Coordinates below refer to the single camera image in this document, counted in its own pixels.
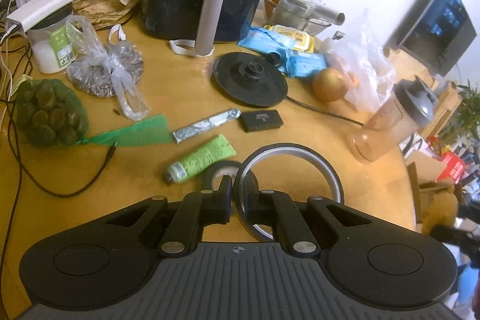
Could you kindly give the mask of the black tape roll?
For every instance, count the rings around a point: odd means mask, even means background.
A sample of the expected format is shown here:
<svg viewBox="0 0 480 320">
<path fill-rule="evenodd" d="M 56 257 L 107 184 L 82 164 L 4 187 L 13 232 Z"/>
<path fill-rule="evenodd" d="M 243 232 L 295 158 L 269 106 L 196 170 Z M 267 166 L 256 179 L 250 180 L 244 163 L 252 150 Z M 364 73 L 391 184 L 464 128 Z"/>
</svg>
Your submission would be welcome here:
<svg viewBox="0 0 480 320">
<path fill-rule="evenodd" d="M 230 160 L 212 164 L 202 174 L 202 190 L 216 191 L 219 188 L 219 185 L 216 185 L 216 181 L 221 181 L 224 176 L 230 177 L 232 183 L 234 183 L 236 174 L 241 166 L 241 163 Z"/>
</svg>

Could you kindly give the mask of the green cream tube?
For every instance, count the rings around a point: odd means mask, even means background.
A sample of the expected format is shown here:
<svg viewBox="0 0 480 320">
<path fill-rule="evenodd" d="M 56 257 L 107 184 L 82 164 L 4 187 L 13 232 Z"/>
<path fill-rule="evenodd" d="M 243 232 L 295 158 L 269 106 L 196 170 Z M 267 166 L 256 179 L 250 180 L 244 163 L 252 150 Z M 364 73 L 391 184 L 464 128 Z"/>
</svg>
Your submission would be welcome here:
<svg viewBox="0 0 480 320">
<path fill-rule="evenodd" d="M 214 163 L 234 157 L 236 154 L 236 150 L 224 135 L 216 136 L 188 156 L 172 163 L 162 174 L 162 180 L 167 185 L 181 184 Z"/>
</svg>

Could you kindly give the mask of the silver foil stick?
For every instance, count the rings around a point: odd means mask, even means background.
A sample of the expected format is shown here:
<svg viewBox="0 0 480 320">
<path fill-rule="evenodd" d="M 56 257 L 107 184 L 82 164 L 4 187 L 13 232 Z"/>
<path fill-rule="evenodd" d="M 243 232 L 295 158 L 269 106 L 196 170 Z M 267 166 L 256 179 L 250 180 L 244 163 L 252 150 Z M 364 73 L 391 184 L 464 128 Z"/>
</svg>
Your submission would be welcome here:
<svg viewBox="0 0 480 320">
<path fill-rule="evenodd" d="M 172 133 L 174 141 L 179 144 L 185 140 L 193 138 L 197 135 L 208 132 L 223 124 L 227 124 L 230 121 L 238 119 L 241 115 L 241 110 L 234 108 L 221 112 L 217 115 L 213 115 L 209 118 L 202 119 L 194 124 L 187 125 L 180 129 L 177 129 Z"/>
</svg>

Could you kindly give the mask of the small black box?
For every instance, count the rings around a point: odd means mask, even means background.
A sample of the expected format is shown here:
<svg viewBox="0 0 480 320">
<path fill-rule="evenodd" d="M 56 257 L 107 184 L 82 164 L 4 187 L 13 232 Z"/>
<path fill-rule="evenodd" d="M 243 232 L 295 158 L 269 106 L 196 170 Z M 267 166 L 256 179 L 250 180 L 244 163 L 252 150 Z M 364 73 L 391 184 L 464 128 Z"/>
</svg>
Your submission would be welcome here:
<svg viewBox="0 0 480 320">
<path fill-rule="evenodd" d="M 245 132 L 259 132 L 278 129 L 283 125 L 281 116 L 276 110 L 253 110 L 242 112 L 241 125 Z"/>
</svg>

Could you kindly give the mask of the black kettle base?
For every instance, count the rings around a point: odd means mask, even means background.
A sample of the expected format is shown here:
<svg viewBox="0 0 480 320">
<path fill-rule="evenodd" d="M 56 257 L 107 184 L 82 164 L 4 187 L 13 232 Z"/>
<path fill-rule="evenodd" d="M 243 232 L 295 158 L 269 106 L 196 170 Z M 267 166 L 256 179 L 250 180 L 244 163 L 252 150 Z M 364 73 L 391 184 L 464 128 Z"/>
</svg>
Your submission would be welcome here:
<svg viewBox="0 0 480 320">
<path fill-rule="evenodd" d="M 268 108 L 282 102 L 288 93 L 282 73 L 261 56 L 231 52 L 213 63 L 212 76 L 218 87 L 234 101 Z"/>
</svg>

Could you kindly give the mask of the yellow onion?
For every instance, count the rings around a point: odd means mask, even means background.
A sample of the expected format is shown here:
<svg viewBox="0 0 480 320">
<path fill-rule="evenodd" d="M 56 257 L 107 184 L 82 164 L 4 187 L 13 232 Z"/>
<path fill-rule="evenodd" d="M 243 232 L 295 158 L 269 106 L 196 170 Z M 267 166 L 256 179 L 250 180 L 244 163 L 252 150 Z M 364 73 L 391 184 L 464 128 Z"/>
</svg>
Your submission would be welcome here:
<svg viewBox="0 0 480 320">
<path fill-rule="evenodd" d="M 341 72 L 326 68 L 314 76 L 312 90 L 319 101 L 333 102 L 345 97 L 348 84 Z"/>
</svg>

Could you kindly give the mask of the blue wet wipes pack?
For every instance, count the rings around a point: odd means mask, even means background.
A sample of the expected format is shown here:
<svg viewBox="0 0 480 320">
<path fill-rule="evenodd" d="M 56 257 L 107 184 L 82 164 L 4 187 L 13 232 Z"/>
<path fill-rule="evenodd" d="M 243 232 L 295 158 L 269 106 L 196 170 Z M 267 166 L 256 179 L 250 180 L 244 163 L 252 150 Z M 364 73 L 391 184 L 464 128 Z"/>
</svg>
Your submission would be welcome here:
<svg viewBox="0 0 480 320">
<path fill-rule="evenodd" d="M 328 67 L 324 55 L 298 51 L 294 49 L 295 43 L 294 38 L 278 32 L 252 27 L 238 42 L 238 46 L 263 55 L 278 54 L 278 69 L 289 78 L 311 79 Z"/>
</svg>

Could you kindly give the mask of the yellow wipes pack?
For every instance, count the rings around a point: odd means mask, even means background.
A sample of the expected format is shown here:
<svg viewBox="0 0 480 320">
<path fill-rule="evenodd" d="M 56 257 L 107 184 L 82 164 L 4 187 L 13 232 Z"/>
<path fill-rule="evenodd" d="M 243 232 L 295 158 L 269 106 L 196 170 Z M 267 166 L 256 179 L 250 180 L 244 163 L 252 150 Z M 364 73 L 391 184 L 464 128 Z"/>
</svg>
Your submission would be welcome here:
<svg viewBox="0 0 480 320">
<path fill-rule="evenodd" d="M 295 40 L 295 50 L 303 52 L 314 52 L 315 38 L 310 36 L 304 31 L 300 31 L 297 28 L 286 27 L 281 24 L 276 25 L 264 25 L 264 28 L 269 31 L 278 33 L 284 37 L 289 37 Z"/>
</svg>

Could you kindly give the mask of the clear bag of seeds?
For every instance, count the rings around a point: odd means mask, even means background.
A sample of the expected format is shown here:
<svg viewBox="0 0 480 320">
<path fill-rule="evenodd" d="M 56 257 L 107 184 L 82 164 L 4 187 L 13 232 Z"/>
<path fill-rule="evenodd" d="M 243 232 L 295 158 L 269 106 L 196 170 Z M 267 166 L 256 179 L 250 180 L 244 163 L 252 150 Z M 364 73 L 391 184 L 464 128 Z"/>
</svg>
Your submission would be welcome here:
<svg viewBox="0 0 480 320">
<path fill-rule="evenodd" d="M 143 75 L 143 56 L 127 40 L 121 24 L 111 27 L 107 43 L 102 43 L 89 19 L 71 15 L 65 32 L 78 57 L 67 66 L 67 77 L 84 93 L 99 97 L 116 97 L 125 117 L 140 121 L 151 108 L 137 88 Z"/>
</svg>

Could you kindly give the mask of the clear shaker bottle grey lid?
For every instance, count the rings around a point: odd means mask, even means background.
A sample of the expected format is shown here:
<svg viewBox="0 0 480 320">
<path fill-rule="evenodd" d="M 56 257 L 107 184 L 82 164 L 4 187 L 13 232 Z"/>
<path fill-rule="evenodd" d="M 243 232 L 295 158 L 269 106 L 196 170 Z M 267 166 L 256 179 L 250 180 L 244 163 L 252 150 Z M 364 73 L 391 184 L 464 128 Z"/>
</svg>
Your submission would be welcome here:
<svg viewBox="0 0 480 320">
<path fill-rule="evenodd" d="M 426 127 L 433 120 L 438 102 L 434 91 L 419 77 L 400 80 L 377 112 L 349 136 L 354 157 L 363 163 L 377 161 L 418 129 Z"/>
</svg>

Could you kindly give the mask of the white plastic bag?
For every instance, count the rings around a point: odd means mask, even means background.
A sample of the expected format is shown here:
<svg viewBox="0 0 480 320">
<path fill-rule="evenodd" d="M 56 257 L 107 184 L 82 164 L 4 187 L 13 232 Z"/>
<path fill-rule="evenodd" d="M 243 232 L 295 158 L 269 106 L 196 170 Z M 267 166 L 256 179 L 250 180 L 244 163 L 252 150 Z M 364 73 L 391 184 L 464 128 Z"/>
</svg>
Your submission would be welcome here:
<svg viewBox="0 0 480 320">
<path fill-rule="evenodd" d="M 344 99 L 357 110 L 373 113 L 390 97 L 396 71 L 375 37 L 366 10 L 346 25 L 342 38 L 325 39 L 320 52 L 329 67 L 345 77 Z"/>
</svg>

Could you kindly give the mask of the green net bag of limes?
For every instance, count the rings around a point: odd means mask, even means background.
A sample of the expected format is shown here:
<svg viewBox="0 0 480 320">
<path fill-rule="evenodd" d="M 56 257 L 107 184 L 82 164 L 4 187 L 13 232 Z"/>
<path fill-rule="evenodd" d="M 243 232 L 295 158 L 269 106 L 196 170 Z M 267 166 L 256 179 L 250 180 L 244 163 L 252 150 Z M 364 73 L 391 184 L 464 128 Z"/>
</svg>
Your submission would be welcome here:
<svg viewBox="0 0 480 320">
<path fill-rule="evenodd" d="M 41 147 L 82 144 L 137 147 L 171 143 L 163 115 L 88 137 L 89 121 L 80 98 L 59 79 L 26 79 L 15 93 L 16 126 L 28 143 Z"/>
</svg>

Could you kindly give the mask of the silver foil roll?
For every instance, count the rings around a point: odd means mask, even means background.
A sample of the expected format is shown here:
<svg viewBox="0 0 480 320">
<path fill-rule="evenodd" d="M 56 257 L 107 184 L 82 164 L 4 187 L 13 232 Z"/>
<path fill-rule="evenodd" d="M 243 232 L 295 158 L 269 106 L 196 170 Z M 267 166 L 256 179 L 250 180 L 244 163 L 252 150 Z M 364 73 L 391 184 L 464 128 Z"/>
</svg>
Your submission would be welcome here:
<svg viewBox="0 0 480 320">
<path fill-rule="evenodd" d="M 323 19 L 337 26 L 343 25 L 346 19 L 342 12 L 326 7 L 317 0 L 280 0 L 278 7 L 285 8 L 301 19 Z"/>
</svg>

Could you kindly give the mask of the white jar with green label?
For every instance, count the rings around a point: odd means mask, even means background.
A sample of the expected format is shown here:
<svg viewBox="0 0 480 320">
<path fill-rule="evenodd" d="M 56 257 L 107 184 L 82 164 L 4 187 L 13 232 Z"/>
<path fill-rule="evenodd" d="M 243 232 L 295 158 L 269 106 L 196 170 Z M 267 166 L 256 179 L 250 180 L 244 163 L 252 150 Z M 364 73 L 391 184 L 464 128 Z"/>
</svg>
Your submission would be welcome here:
<svg viewBox="0 0 480 320">
<path fill-rule="evenodd" d="M 66 19 L 72 11 L 72 3 L 66 4 L 27 32 L 36 65 L 42 74 L 63 71 L 77 58 L 77 52 L 66 35 Z"/>
</svg>

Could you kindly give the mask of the monitor screen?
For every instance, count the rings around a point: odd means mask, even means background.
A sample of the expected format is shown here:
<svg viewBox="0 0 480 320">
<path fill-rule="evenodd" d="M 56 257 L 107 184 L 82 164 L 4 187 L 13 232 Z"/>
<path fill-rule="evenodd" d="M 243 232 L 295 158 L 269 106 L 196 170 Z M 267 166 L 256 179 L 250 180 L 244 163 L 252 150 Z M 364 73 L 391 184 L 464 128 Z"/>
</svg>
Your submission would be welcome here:
<svg viewBox="0 0 480 320">
<path fill-rule="evenodd" d="M 386 44 L 446 76 L 476 37 L 462 0 L 416 0 Z"/>
</svg>

